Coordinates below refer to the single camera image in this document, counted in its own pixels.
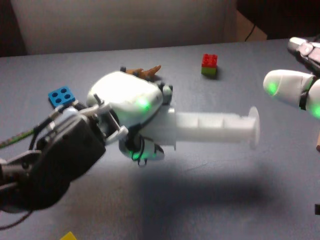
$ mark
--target table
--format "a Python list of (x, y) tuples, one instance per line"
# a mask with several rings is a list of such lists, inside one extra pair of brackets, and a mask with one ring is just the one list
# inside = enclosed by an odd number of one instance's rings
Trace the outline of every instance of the table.
[[(275, 69), (305, 71), (287, 53), (287, 39), (107, 52), (0, 58), (0, 136), (6, 139), (43, 120), (47, 94), (68, 85), (85, 101), (102, 76), (151, 68), (173, 84), (177, 111), (260, 114), (258, 148), (247, 144), (179, 142), (165, 160), (146, 168), (114, 144), (55, 206), (35, 212), (0, 239), (58, 240), (270, 240), (319, 239), (319, 122), (272, 100), (263, 89)], [(204, 53), (218, 55), (216, 80), (200, 74)], [(29, 141), (1, 151), (2, 158)], [(0, 224), (20, 214), (0, 213)]]

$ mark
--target yellow lego brick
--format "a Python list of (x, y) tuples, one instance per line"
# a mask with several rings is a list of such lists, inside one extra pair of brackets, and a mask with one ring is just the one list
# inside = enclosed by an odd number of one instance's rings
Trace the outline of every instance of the yellow lego brick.
[(77, 240), (76, 237), (72, 234), (72, 232), (68, 232), (64, 235), (60, 240)]

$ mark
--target wall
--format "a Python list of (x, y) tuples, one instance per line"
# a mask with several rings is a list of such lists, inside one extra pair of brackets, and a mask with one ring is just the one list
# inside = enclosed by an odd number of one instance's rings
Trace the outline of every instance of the wall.
[(235, 0), (11, 0), (29, 54), (232, 42)]

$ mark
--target green lego brick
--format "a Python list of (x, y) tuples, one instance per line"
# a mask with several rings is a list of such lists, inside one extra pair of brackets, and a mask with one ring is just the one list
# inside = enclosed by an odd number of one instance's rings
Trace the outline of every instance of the green lego brick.
[(217, 68), (215, 67), (201, 67), (201, 74), (216, 75)]

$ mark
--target red and green lego block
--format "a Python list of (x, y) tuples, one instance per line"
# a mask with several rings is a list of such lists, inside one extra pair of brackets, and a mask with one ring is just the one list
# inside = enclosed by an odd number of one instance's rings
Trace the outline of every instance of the red and green lego block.
[(214, 54), (204, 54), (201, 64), (201, 74), (215, 76), (217, 73), (218, 56)]

